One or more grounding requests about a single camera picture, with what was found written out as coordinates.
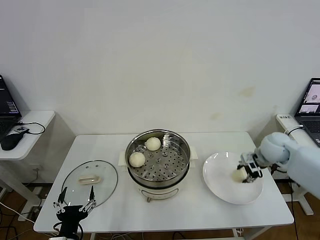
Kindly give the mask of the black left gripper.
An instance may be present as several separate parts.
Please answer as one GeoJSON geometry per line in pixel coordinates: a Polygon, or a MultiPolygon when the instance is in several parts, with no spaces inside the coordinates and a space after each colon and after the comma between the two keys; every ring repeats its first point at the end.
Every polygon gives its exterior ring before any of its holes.
{"type": "Polygon", "coordinates": [[[53,207],[56,210],[56,216],[60,223],[58,237],[77,237],[78,228],[80,229],[81,237],[84,235],[80,221],[84,219],[84,212],[90,213],[97,205],[95,199],[94,186],[91,186],[89,199],[83,205],[70,205],[66,206],[65,196],[67,187],[64,187],[59,194],[57,201],[53,202],[53,207]]]}

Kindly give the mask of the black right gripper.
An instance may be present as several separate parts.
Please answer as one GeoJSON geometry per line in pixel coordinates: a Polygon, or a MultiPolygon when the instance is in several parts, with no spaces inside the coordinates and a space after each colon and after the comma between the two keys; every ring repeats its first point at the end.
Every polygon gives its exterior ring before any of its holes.
{"type": "Polygon", "coordinates": [[[262,155],[260,149],[255,149],[253,152],[245,152],[240,156],[240,161],[237,165],[237,170],[241,168],[246,168],[247,170],[254,169],[254,161],[257,166],[257,170],[253,173],[247,173],[247,177],[242,181],[242,183],[253,183],[255,180],[262,178],[262,169],[270,166],[270,162],[262,155]]]}

